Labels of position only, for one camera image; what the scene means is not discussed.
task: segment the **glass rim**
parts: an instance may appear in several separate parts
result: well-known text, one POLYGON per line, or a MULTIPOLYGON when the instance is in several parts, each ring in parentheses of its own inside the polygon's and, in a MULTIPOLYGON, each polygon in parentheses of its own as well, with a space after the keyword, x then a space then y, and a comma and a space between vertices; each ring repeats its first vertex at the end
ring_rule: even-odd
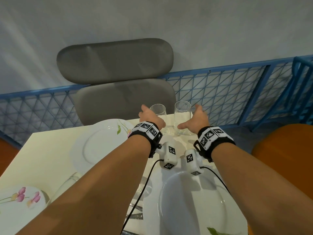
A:
POLYGON ((166 112, 166 107, 165 107, 165 105, 162 105, 162 104, 154 104, 154 105, 152 105, 149 109, 151 110, 151 108, 152 108, 153 106, 156 106, 156 105, 160 105, 160 106, 163 106, 163 107, 164 107, 164 111, 161 112, 161 113, 158 113, 158 114, 156 114, 156 115, 160 115, 160 114, 163 114, 164 112, 166 112))
POLYGON ((175 103, 175 109, 176 109, 176 110, 179 110, 179 111, 183 111, 183 112, 184 112, 184 111, 189 111, 189 110, 191 110, 191 104, 190 104, 190 102, 188 102, 188 101, 178 101, 178 102, 175 103), (187 103, 190 105, 189 109, 188 109, 188 110, 179 110, 179 109, 177 109, 176 104, 179 103, 179 102, 187 102, 187 103))

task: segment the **forearm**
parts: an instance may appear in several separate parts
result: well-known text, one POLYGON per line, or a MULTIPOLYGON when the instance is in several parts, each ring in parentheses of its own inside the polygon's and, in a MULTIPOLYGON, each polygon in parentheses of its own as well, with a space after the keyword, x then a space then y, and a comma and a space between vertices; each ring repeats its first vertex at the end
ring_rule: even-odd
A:
POLYGON ((313 201, 281 175, 230 143, 212 159, 255 234, 313 234, 313 201))
POLYGON ((130 137, 18 234, 120 234, 150 149, 143 136, 130 137))

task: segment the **person's right hand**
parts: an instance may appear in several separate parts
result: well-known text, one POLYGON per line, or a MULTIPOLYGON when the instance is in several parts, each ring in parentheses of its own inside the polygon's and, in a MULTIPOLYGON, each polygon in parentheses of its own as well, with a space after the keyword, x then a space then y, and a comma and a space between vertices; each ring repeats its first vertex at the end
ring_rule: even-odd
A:
POLYGON ((199 130, 201 130, 205 126, 210 126, 208 115, 206 114, 206 112, 203 112, 202 106, 196 104, 196 110, 193 117, 190 120, 179 124, 177 128, 188 128, 191 132, 198 134, 199 130))

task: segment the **hand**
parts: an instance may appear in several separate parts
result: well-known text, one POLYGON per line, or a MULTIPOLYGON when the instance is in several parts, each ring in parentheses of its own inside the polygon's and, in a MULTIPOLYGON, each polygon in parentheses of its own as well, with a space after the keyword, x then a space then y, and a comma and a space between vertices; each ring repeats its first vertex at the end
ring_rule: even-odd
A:
POLYGON ((191 132, 198 134, 199 130, 201 130, 205 126, 210 126, 208 115, 203 112, 202 106, 196 104, 196 110, 194 112, 193 117, 177 126, 178 129, 186 129, 188 128, 191 132))
POLYGON ((161 119, 160 117, 158 117, 152 110, 150 110, 148 107, 146 107, 145 105, 141 106, 141 110, 142 112, 139 112, 139 122, 143 122, 143 121, 149 121, 149 122, 153 122, 155 123, 159 130, 161 130, 162 128, 165 127, 165 122, 163 119, 161 119))

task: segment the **pink flower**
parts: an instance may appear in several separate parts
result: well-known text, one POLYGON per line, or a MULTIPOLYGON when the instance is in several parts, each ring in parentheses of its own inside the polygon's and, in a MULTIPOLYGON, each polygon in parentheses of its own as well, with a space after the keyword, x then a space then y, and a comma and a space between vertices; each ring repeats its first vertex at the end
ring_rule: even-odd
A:
POLYGON ((14 194, 12 195, 11 201, 16 200, 17 202, 22 202, 22 201, 24 200, 24 198, 25 198, 25 195, 24 195, 25 191, 26 191, 26 187, 22 187, 22 188, 18 191, 18 193, 14 193, 14 194))
POLYGON ((40 200, 40 195, 39 192, 37 191, 35 193, 34 198, 32 198, 31 200, 27 201, 27 207, 29 208, 33 203, 37 203, 40 200))

